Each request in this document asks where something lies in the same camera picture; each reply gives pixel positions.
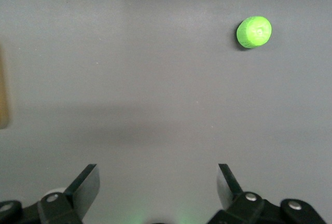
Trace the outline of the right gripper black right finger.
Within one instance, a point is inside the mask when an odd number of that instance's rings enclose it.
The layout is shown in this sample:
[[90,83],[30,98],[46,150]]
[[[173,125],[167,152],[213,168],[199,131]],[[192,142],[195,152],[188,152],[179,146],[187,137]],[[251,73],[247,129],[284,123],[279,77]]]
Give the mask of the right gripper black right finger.
[[243,191],[227,164],[218,165],[217,193],[222,209],[207,224],[255,224],[260,218],[263,199]]

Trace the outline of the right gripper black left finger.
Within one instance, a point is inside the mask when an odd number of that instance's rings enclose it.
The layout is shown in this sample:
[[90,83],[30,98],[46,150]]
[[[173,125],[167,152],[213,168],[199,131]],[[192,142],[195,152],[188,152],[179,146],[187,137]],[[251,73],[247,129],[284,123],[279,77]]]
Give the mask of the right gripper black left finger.
[[40,224],[84,224],[99,189],[99,168],[89,164],[67,188],[51,190],[37,202]]

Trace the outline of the green apple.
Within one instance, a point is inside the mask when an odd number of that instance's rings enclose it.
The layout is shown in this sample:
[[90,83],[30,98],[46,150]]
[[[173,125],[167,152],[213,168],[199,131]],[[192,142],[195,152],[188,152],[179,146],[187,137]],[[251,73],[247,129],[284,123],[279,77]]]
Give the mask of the green apple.
[[267,43],[272,34],[270,21],[263,16],[252,16],[243,20],[236,31],[238,43],[246,48],[253,49]]

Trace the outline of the yellow plastic tray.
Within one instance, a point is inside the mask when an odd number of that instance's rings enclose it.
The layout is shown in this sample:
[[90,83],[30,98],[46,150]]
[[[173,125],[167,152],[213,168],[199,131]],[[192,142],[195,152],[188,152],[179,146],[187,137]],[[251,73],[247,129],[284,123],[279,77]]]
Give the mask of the yellow plastic tray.
[[0,130],[7,128],[11,120],[10,98],[8,93],[5,53],[0,43]]

